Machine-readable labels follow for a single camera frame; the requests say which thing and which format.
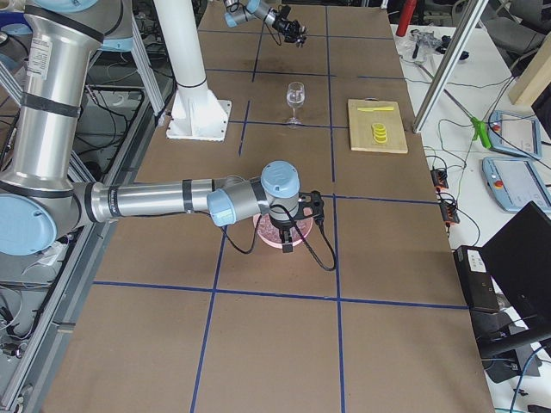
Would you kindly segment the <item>steel double jigger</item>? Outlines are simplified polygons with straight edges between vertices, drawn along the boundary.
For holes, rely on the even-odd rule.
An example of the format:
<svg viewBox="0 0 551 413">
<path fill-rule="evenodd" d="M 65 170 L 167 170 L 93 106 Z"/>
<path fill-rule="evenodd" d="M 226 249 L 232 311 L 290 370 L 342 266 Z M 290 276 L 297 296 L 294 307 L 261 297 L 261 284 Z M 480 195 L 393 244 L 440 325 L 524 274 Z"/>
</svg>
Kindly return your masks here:
<svg viewBox="0 0 551 413">
<path fill-rule="evenodd" d="M 306 36 L 301 35 L 297 38 L 296 46 L 299 48 L 302 48 L 305 45 L 305 43 L 306 43 Z"/>
</svg>

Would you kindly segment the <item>pile of clear ice cubes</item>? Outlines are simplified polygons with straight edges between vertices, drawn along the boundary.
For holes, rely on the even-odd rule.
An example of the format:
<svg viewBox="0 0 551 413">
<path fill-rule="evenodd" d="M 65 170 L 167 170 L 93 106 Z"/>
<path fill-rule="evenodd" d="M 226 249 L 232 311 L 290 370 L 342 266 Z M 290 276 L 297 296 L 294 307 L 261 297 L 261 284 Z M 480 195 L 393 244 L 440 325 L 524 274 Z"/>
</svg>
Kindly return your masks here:
<svg viewBox="0 0 551 413">
<path fill-rule="evenodd" d="M 301 220 L 297 222 L 297 226 L 306 237 L 309 231 L 312 229 L 312 221 L 310 219 Z M 266 242 L 281 243 L 281 236 L 279 229 L 276 228 L 270 221 L 269 215 L 264 215 L 260 218 L 260 225 L 258 227 L 258 234 Z"/>
</svg>

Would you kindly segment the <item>clear wine glass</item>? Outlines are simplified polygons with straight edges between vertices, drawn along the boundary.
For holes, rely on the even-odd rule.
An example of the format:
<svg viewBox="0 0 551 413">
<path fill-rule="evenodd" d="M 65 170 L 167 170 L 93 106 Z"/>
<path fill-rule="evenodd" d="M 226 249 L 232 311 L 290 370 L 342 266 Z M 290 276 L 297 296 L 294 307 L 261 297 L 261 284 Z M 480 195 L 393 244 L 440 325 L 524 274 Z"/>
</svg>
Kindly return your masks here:
<svg viewBox="0 0 551 413">
<path fill-rule="evenodd" d="M 288 125 L 296 128 L 300 125 L 297 117 L 297 111 L 303 106 L 306 100 L 305 85 L 301 82 L 292 82 L 288 85 L 286 94 L 287 104 L 292 109 L 292 116 L 288 120 Z"/>
</svg>

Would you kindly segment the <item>yellow-green plastic knife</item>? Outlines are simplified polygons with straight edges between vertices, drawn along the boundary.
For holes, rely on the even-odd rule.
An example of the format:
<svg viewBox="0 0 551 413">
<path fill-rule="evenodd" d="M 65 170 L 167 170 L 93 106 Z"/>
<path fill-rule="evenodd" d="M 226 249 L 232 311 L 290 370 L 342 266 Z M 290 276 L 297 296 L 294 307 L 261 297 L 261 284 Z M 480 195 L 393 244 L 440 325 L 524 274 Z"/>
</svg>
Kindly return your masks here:
<svg viewBox="0 0 551 413">
<path fill-rule="evenodd" d="M 394 111 L 393 106 L 379 106 L 379 107 L 358 107 L 359 112 L 373 113 L 373 112 L 391 112 Z"/>
</svg>

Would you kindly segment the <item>red fire extinguisher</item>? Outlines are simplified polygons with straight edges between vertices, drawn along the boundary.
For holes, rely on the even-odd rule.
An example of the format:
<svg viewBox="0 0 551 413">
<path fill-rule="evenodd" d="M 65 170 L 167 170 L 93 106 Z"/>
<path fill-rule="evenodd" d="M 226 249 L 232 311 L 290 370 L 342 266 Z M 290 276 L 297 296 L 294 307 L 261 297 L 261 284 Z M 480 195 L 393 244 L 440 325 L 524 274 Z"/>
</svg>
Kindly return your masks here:
<svg viewBox="0 0 551 413">
<path fill-rule="evenodd" d="M 417 0 L 405 0 L 399 14 L 399 23 L 395 32 L 397 37 L 404 37 L 406 35 L 407 29 L 417 7 L 417 2 Z"/>
</svg>

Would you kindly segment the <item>bamboo cutting board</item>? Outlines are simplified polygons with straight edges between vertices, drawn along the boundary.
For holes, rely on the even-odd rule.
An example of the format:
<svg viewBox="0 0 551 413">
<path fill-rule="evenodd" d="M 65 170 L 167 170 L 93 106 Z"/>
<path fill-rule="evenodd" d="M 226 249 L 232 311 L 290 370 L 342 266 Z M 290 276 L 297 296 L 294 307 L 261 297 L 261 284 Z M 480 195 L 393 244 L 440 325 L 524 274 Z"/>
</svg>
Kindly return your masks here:
<svg viewBox="0 0 551 413">
<path fill-rule="evenodd" d="M 348 117 L 352 151 L 408 152 L 397 102 L 349 99 Z"/>
</svg>

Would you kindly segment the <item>crumpled clear plastic bag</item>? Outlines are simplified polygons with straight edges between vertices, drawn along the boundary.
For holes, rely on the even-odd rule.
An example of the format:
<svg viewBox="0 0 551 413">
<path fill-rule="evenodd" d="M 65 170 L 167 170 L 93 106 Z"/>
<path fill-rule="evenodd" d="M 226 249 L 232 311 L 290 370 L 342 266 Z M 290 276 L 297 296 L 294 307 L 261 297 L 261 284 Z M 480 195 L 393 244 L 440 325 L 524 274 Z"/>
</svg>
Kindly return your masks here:
<svg viewBox="0 0 551 413">
<path fill-rule="evenodd" d="M 423 64 L 443 49 L 443 41 L 435 30 L 409 30 L 403 37 L 396 37 L 396 47 L 401 59 L 409 63 Z"/>
</svg>

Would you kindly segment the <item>black box with label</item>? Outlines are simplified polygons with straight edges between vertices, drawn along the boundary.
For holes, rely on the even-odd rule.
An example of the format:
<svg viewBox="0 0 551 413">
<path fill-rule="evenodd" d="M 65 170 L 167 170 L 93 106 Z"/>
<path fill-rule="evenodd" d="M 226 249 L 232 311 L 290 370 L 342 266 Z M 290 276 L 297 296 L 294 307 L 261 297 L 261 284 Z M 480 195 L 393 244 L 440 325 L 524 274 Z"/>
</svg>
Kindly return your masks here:
<svg viewBox="0 0 551 413">
<path fill-rule="evenodd" d="M 480 254 L 480 248 L 461 245 L 453 253 L 456 271 L 467 307 L 495 314 L 500 311 L 492 277 Z"/>
</svg>

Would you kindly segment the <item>left teach pendant tablet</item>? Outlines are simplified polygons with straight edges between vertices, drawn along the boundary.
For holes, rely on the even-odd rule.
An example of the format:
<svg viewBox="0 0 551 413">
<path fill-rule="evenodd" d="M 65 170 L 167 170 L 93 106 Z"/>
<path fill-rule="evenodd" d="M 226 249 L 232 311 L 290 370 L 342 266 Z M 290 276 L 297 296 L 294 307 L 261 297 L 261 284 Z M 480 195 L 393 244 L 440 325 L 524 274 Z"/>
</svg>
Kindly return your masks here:
<svg viewBox="0 0 551 413">
<path fill-rule="evenodd" d="M 534 115 L 495 110 L 486 121 L 490 150 L 514 157 L 542 158 L 542 134 Z"/>
</svg>

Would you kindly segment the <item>teach pendant tablet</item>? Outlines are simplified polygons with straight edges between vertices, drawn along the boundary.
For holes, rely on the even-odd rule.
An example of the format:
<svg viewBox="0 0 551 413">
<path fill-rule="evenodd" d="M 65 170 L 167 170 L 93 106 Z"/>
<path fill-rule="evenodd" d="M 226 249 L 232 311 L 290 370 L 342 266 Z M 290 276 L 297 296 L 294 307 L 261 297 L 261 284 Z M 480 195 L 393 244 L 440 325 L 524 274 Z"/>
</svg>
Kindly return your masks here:
<svg viewBox="0 0 551 413">
<path fill-rule="evenodd" d="M 485 157 L 482 172 L 495 201 L 506 212 L 519 212 L 533 201 L 550 213 L 550 193 L 529 159 Z"/>
<path fill-rule="evenodd" d="M 542 158 L 542 134 L 534 115 L 495 110 L 486 121 L 490 150 L 514 157 Z"/>
</svg>

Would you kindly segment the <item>right teach pendant tablet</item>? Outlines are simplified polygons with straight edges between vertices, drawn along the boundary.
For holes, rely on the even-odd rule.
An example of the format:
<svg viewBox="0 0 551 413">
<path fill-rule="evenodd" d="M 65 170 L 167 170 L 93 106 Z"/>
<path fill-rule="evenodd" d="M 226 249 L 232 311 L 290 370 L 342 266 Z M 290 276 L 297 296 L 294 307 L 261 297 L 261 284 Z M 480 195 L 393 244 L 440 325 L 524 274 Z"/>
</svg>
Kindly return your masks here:
<svg viewBox="0 0 551 413">
<path fill-rule="evenodd" d="M 529 159 L 485 157 L 482 172 L 495 201 L 506 212 L 519 212 L 533 201 L 550 213 L 550 193 Z"/>
</svg>

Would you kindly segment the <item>black monitor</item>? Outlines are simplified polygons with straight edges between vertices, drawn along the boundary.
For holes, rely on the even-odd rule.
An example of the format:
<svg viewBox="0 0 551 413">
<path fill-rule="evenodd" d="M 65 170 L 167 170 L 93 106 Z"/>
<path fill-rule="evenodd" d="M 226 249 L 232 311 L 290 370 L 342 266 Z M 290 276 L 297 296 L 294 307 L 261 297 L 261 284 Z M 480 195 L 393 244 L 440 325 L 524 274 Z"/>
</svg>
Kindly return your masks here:
<svg viewBox="0 0 551 413">
<path fill-rule="evenodd" d="M 550 218 L 526 204 L 481 248 L 489 274 L 529 328 L 495 342 L 480 355 L 502 354 L 533 342 L 550 343 Z"/>
</svg>

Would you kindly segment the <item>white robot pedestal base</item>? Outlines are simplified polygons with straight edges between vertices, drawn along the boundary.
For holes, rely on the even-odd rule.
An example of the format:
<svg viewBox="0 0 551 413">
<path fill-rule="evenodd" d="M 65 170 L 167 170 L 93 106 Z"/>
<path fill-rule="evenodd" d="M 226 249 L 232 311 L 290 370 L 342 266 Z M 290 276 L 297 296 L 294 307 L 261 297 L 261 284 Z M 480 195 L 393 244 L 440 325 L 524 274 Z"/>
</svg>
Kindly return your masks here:
<svg viewBox="0 0 551 413">
<path fill-rule="evenodd" d="M 167 137 L 220 142 L 226 136 L 232 103 L 219 100 L 207 84 L 192 3 L 157 0 L 154 4 L 176 81 Z"/>
</svg>

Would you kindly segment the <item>aluminium frame post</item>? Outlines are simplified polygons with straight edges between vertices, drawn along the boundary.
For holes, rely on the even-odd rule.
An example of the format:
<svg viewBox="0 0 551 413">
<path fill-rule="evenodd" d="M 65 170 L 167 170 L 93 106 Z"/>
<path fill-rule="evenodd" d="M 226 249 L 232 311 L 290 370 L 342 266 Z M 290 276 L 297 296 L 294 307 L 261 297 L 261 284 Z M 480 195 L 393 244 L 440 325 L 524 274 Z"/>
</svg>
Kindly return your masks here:
<svg viewBox="0 0 551 413">
<path fill-rule="evenodd" d="M 467 7 L 458 26 L 455 28 L 448 51 L 444 54 L 443 60 L 436 70 L 436 74 L 412 124 L 412 130 L 415 133 L 422 131 L 431 110 L 436 106 L 438 99 L 444 92 L 453 69 L 459 62 L 461 53 L 464 51 L 467 41 L 476 28 L 487 4 L 488 0 L 470 0 L 467 2 Z"/>
</svg>

